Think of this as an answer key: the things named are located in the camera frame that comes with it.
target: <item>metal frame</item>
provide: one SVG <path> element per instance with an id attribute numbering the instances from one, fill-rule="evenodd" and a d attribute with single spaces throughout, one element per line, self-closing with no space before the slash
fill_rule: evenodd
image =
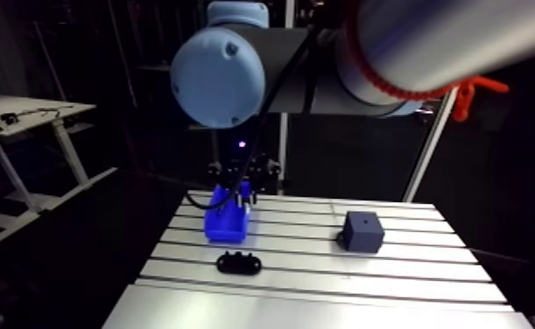
<path id="1" fill-rule="evenodd" d="M 296 12 L 296 1 L 285 0 L 285 28 L 291 29 L 294 26 L 294 18 Z M 281 171 L 278 175 L 278 194 L 284 194 L 282 182 L 285 179 L 285 161 L 287 156 L 287 131 L 289 130 L 288 114 L 282 113 L 279 120 L 279 164 Z"/>
<path id="2" fill-rule="evenodd" d="M 67 160 L 69 167 L 71 167 L 71 171 L 73 172 L 75 179 L 77 179 L 77 183 L 80 186 L 86 185 L 89 182 L 88 175 L 85 172 L 83 164 L 81 163 L 79 156 L 77 155 L 77 151 L 73 146 L 73 142 L 71 142 L 71 138 L 65 129 L 63 119 L 57 119 L 53 121 L 53 129 L 60 148 L 63 150 L 63 154 L 65 154 L 65 159 Z"/>
<path id="3" fill-rule="evenodd" d="M 32 197 L 28 193 L 28 189 L 26 189 L 24 182 L 22 182 L 22 179 L 16 172 L 16 169 L 11 164 L 1 144 L 0 144 L 0 164 L 4 168 L 5 173 L 8 175 L 8 178 L 10 178 L 10 182 L 14 185 L 18 193 L 22 196 L 22 199 L 24 203 L 28 206 L 28 209 L 35 213 L 38 213 L 40 210 L 42 210 L 40 206 L 36 204 L 36 202 L 32 199 Z"/>
<path id="4" fill-rule="evenodd" d="M 408 182 L 404 197 L 402 198 L 403 202 L 412 202 L 414 200 L 414 196 L 416 196 L 420 182 L 425 176 L 426 167 L 428 167 L 428 164 L 433 157 L 434 149 L 437 147 L 440 135 L 443 133 L 447 119 L 451 115 L 451 110 L 455 104 L 455 96 L 457 95 L 458 89 L 459 88 L 457 87 L 454 88 L 443 98 L 439 113 L 437 113 L 437 117 L 434 119 L 434 124 L 430 133 L 428 134 L 428 137 L 426 138 L 425 146 L 422 149 L 422 152 L 420 152 L 416 167 L 410 176 L 410 181 Z"/>

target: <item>black wire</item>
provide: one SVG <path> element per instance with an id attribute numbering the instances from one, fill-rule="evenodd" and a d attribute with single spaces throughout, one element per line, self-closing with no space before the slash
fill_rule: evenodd
<path id="1" fill-rule="evenodd" d="M 189 194 L 189 191 L 186 191 L 186 199 L 193 206 L 203 210 L 216 209 L 226 205 L 226 203 L 229 202 L 229 200 L 231 200 L 236 195 L 236 191 L 238 191 L 238 188 L 243 182 L 244 176 L 247 170 L 249 169 L 250 161 L 253 158 L 253 154 L 255 153 L 255 149 L 257 148 L 257 144 L 261 136 L 261 130 L 263 129 L 263 126 L 265 126 L 265 117 L 267 116 L 267 113 L 269 113 L 269 108 L 275 100 L 275 96 L 277 96 L 279 89 L 284 85 L 284 82 L 292 74 L 293 69 L 296 67 L 296 65 L 298 65 L 299 60 L 306 52 L 308 46 L 311 45 L 312 42 L 318 37 L 320 31 L 322 31 L 322 28 L 319 26 L 315 26 L 312 30 L 310 30 L 308 35 L 304 38 L 304 41 L 302 41 L 298 49 L 296 49 L 296 52 L 293 54 L 292 58 L 287 62 L 287 64 L 285 64 L 284 69 L 278 75 L 277 79 L 273 84 L 273 87 L 271 87 L 271 90 L 267 94 L 267 97 L 263 102 L 263 106 L 261 107 L 261 110 L 259 111 L 259 114 L 257 116 L 258 124 L 257 128 L 255 129 L 255 136 L 253 136 L 250 141 L 249 156 L 247 156 L 246 160 L 244 161 L 243 167 L 239 171 L 240 174 L 236 179 L 235 183 L 229 188 L 229 194 L 224 197 L 224 199 L 214 203 L 213 205 L 202 205 L 201 203 L 194 200 L 194 198 L 192 198 L 192 196 Z"/>

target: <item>light blue joint cover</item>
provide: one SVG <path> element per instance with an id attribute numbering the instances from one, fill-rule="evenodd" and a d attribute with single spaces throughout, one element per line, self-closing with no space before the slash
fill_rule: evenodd
<path id="1" fill-rule="evenodd" d="M 247 24 L 269 28 L 269 9 L 263 3 L 214 1 L 208 6 L 208 26 Z"/>
<path id="2" fill-rule="evenodd" d="M 400 108 L 397 110 L 389 113 L 388 115 L 384 115 L 384 118 L 393 117 L 393 116 L 408 116 L 414 113 L 417 109 L 420 109 L 420 106 L 422 106 L 422 101 L 407 101 Z"/>
<path id="3" fill-rule="evenodd" d="M 196 122 L 235 127 L 263 103 L 265 74 L 253 46 L 237 33 L 208 27 L 194 34 L 171 65 L 172 92 Z"/>

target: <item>black cube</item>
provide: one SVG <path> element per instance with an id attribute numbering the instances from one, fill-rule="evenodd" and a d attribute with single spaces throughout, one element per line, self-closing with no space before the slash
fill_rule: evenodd
<path id="1" fill-rule="evenodd" d="M 348 251 L 376 253 L 384 243 L 384 228 L 376 213 L 347 212 L 339 239 Z"/>

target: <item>screw hole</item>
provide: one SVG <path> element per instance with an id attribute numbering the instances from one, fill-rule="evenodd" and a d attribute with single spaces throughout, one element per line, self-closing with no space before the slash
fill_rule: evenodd
<path id="1" fill-rule="evenodd" d="M 236 53 L 238 53 L 238 46 L 231 43 L 226 44 L 226 54 L 228 56 L 234 56 Z"/>

